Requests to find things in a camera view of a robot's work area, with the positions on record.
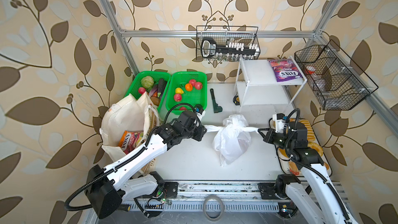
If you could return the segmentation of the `white plastic bag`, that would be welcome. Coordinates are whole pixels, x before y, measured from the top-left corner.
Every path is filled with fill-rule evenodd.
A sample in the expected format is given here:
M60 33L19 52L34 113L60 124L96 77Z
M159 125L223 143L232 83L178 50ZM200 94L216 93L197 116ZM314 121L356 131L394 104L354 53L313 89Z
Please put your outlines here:
M206 125L207 132L215 132L212 147L226 167L241 157L251 144L251 133L258 128L250 127L243 115L231 115L223 120L223 126Z

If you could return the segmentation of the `orange fruit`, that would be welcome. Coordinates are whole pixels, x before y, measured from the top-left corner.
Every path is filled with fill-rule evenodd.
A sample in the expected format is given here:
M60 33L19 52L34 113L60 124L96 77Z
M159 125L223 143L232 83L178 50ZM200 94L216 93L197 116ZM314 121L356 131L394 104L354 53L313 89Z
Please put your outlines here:
M187 83L187 84L185 85L185 90L186 90L187 92L191 92L191 91L193 90L193 85L192 85L191 83Z

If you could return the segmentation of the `yellow lemon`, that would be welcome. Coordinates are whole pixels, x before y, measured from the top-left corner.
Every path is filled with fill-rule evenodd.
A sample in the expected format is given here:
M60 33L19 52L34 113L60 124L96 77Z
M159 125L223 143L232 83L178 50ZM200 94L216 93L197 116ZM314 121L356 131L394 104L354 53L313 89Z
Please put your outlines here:
M176 88L175 93L176 94L184 94L184 91L181 88Z

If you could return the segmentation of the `orange snack bag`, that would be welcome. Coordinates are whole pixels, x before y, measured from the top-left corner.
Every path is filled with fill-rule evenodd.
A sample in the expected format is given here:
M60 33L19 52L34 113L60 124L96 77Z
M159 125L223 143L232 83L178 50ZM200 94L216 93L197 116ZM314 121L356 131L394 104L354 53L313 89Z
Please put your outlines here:
M143 136L143 132L125 131L118 146L125 154L128 154L141 143Z

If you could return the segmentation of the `cream floral tote bag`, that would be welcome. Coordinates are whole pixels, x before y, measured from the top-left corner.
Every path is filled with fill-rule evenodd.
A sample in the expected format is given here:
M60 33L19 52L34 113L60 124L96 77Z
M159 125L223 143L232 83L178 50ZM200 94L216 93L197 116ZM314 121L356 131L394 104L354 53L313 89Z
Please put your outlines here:
M147 93L142 94L139 99L129 94L113 104L102 119L99 129L103 141L102 149L116 162L126 156L122 148L122 137L126 131L139 134L140 139L133 145L133 148L137 148L160 123L158 107Z

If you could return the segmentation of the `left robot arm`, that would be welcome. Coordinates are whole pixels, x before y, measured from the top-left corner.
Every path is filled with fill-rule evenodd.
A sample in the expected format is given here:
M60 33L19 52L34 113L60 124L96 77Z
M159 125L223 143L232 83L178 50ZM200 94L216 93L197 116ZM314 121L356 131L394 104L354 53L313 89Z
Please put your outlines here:
M205 111L202 105L188 107L178 118L153 128L144 144L121 159L101 168L95 165L88 172L87 182L65 201L70 212L94 209L99 219L113 212L128 209L126 200L152 195L161 190L164 180L157 172L133 179L132 176L157 156L167 152L185 139L200 142L207 132L201 123Z

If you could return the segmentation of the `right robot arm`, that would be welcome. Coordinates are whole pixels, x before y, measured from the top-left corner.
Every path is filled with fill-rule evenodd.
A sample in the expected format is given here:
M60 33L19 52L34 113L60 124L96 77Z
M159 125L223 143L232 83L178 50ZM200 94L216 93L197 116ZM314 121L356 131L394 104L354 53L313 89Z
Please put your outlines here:
M274 185L258 185L263 200L290 200L309 224L355 224L357 221L334 187L324 161L317 150L309 147L307 128L299 122L300 110L289 115L274 114L275 126L259 129L263 141L285 151L288 160L296 165L315 194L313 201L294 174L277 176Z

